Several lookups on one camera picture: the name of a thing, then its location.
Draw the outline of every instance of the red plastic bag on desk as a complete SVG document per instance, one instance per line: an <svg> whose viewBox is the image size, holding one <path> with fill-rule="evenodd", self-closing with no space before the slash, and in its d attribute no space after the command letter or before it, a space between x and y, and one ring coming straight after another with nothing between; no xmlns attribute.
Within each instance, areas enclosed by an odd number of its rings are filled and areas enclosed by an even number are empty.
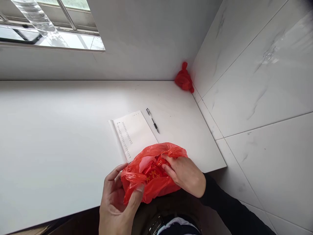
<svg viewBox="0 0 313 235"><path fill-rule="evenodd" d="M161 158L163 154L174 158L188 157L185 149L172 143L154 144L144 148L122 171L121 180L125 190L125 205L128 204L131 194L141 183L145 185L142 198L144 203L150 203L157 196L180 189L162 168L162 164L170 166L166 160Z"/></svg>
<svg viewBox="0 0 313 235"><path fill-rule="evenodd" d="M187 71L187 62L182 65L182 70L180 70L175 78L175 83L183 90L189 90L191 93L195 91L192 86L192 80Z"/></svg>

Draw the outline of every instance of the hand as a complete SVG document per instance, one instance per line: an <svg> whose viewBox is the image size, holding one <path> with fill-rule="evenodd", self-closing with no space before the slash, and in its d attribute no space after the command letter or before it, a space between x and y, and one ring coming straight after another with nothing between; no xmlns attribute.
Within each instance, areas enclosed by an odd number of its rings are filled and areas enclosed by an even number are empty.
<svg viewBox="0 0 313 235"><path fill-rule="evenodd" d="M195 197L203 196L206 187L205 177L190 158L171 158L167 155L163 155L162 158L172 167L163 164L163 169L179 187Z"/></svg>
<svg viewBox="0 0 313 235"><path fill-rule="evenodd" d="M134 190L127 206L123 204L125 191L121 173L128 163L117 166L104 180L100 205L99 235L131 234L134 217L141 203L144 185Z"/></svg>

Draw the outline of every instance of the person's right hand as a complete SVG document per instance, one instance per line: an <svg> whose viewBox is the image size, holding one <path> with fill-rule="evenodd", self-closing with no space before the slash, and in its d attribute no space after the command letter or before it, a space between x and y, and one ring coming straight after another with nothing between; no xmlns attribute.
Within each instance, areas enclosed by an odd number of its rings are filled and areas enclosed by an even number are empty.
<svg viewBox="0 0 313 235"><path fill-rule="evenodd" d="M205 177L190 158L171 158L167 155L163 155L162 158L172 167L163 164L163 169L179 187L195 197L203 196L206 187Z"/></svg>

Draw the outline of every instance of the belt buckle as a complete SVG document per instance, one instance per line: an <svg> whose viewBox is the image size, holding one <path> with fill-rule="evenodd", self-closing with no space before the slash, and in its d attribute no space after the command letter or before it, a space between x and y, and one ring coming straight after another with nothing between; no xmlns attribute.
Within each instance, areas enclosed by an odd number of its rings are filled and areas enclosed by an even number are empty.
<svg viewBox="0 0 313 235"><path fill-rule="evenodd" d="M149 229L148 235L156 235L159 228L163 225L163 218L162 216L159 216L156 221L151 225L151 228Z"/></svg>

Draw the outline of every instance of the finger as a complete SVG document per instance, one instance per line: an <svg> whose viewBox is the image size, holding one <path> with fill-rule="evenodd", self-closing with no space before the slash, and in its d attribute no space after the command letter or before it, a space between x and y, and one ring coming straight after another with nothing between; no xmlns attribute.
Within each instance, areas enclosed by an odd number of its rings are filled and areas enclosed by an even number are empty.
<svg viewBox="0 0 313 235"><path fill-rule="evenodd" d="M171 165L175 164L175 158L171 158L168 155L162 155L162 158L168 161Z"/></svg>
<svg viewBox="0 0 313 235"><path fill-rule="evenodd" d="M110 174L106 176L104 179L104 186L103 186L103 195L110 194L114 190L115 185L115 178L118 176L121 170L123 170L128 163L124 163L121 165L118 165L113 171L111 171Z"/></svg>
<svg viewBox="0 0 313 235"><path fill-rule="evenodd" d="M134 219L135 214L138 210L138 207L142 201L143 191L144 191L144 185L143 184L140 184L133 191L132 195L130 196L128 205L127 205L125 211L123 212L123 214L125 214L126 218Z"/></svg>
<svg viewBox="0 0 313 235"><path fill-rule="evenodd" d="M165 170L165 172L175 181L177 179L175 171L170 168L168 165L163 164L162 168Z"/></svg>
<svg viewBox="0 0 313 235"><path fill-rule="evenodd" d="M117 177L115 178L115 189L120 189L123 186L123 183L121 181L121 174L122 172L120 172Z"/></svg>

